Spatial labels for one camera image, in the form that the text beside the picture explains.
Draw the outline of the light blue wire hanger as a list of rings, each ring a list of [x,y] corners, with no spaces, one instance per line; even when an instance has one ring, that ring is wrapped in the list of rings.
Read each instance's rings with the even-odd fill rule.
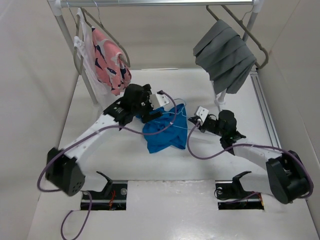
[[[174,102],[176,103],[177,106],[177,113],[176,115],[179,116],[181,115],[184,118],[187,118],[187,111],[186,111],[186,106],[187,103],[184,99],[182,98],[175,98]],[[163,115],[175,115],[175,108],[173,107],[171,110],[166,111],[163,107],[162,108],[158,108],[156,110],[153,110],[151,113],[159,113],[160,111],[162,111]]]

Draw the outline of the blue t shirt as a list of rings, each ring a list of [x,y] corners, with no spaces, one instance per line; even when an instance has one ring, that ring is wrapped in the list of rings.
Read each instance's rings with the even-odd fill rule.
[[[180,150],[186,149],[188,124],[187,119],[177,115],[177,108],[174,108],[174,115],[165,114],[150,122],[147,122],[142,132],[147,142],[147,149],[150,154],[160,152],[168,147],[174,147]]]

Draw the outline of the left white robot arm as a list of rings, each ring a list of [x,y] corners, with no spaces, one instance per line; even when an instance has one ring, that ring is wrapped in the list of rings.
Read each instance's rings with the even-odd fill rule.
[[[46,180],[70,197],[80,191],[94,191],[98,197],[107,198],[112,191],[111,180],[100,171],[88,173],[85,170],[87,160],[134,117],[140,116],[146,123],[161,116],[158,109],[169,103],[163,91],[153,94],[149,84],[130,84],[123,96],[104,109],[76,140],[62,149],[54,147],[48,152]]]

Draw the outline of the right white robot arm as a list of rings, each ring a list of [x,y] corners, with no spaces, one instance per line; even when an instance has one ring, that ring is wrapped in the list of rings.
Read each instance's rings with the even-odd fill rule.
[[[252,143],[237,130],[235,114],[222,110],[212,118],[205,108],[188,119],[193,129],[220,137],[222,152],[244,158],[267,172],[267,189],[282,204],[307,199],[314,191],[314,183],[299,155],[292,150]]]

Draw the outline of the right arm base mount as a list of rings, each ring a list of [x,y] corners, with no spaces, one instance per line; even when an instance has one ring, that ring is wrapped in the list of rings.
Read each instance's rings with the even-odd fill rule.
[[[240,180],[250,174],[244,171],[231,180],[216,180],[214,196],[218,210],[264,210],[262,195],[255,191],[245,191]]]

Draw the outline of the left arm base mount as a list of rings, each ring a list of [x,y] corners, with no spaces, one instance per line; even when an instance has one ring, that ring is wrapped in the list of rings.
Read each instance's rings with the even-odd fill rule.
[[[127,208],[127,180],[112,180],[104,173],[96,172],[106,180],[101,191],[90,190],[92,211],[125,211]]]

